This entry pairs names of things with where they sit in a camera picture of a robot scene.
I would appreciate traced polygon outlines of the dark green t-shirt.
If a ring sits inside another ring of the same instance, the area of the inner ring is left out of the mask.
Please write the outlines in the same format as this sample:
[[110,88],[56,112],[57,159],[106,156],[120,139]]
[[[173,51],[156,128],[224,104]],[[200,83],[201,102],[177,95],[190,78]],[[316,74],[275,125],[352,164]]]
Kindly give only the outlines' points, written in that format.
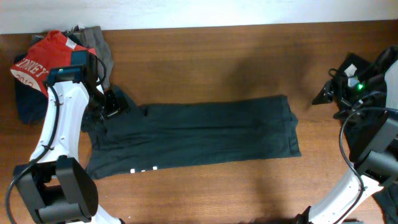
[[137,105],[88,134],[93,179],[174,167],[300,156],[297,118],[286,96]]

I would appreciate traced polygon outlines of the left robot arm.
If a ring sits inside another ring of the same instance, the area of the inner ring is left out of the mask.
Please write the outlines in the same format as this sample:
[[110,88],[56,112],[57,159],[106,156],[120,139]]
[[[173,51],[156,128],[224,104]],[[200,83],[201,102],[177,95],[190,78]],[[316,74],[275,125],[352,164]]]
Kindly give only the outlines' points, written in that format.
[[40,139],[29,163],[15,167],[5,197],[11,223],[13,188],[35,223],[122,223],[99,205],[96,184],[78,158],[83,121],[100,124],[129,109],[125,97],[103,91],[102,64],[88,50],[74,51],[69,66],[51,69],[44,80],[49,99]]

